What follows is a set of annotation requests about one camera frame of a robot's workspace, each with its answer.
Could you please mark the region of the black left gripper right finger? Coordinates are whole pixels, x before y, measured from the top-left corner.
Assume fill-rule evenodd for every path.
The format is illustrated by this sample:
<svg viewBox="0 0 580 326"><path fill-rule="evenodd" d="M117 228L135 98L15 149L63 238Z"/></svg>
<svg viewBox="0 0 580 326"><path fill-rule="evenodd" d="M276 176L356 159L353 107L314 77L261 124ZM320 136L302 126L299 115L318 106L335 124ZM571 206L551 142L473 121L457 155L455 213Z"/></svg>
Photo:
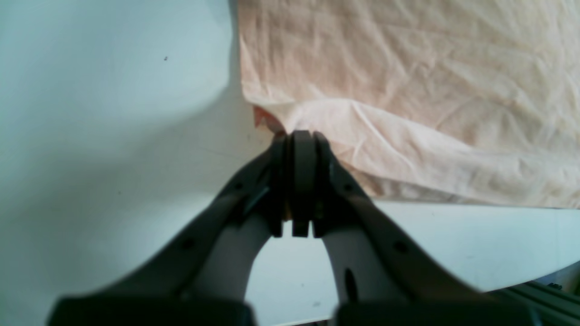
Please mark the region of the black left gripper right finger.
<svg viewBox="0 0 580 326"><path fill-rule="evenodd" d="M451 276L383 213L319 132L290 139L293 235L312 223L339 295L333 326L538 326L530 307Z"/></svg>

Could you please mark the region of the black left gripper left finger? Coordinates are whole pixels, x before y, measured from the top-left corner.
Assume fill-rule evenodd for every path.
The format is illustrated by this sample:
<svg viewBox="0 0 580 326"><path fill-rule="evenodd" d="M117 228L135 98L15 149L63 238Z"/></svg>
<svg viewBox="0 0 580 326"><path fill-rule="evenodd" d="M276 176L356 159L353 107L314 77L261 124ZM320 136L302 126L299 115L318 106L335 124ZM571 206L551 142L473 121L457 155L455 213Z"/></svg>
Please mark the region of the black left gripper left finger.
<svg viewBox="0 0 580 326"><path fill-rule="evenodd" d="M286 216L289 136L239 170L211 204L120 281L65 297L50 326L254 326L245 303L254 260Z"/></svg>

